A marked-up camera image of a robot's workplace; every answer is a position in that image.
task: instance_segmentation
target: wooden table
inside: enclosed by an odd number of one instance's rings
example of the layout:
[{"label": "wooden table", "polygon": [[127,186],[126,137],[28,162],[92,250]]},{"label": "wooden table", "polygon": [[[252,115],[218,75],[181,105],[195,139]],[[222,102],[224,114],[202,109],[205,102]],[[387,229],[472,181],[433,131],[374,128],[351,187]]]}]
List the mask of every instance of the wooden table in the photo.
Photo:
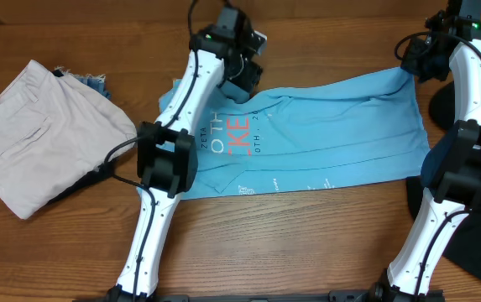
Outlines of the wooden table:
[{"label": "wooden table", "polygon": [[[260,89],[319,86],[397,66],[393,48],[422,18],[299,18],[257,22],[269,37]],[[184,23],[0,26],[0,91],[34,59],[105,74],[135,122],[182,76]],[[442,86],[417,87],[427,105]],[[118,168],[135,178],[136,158]],[[121,272],[139,213],[133,187],[108,180],[20,221],[0,200],[0,301],[61,302],[105,294]],[[161,294],[326,293],[366,289],[411,228],[404,181],[339,190],[181,202],[160,266]],[[445,258],[431,281],[449,301],[480,301],[481,283]]]}]

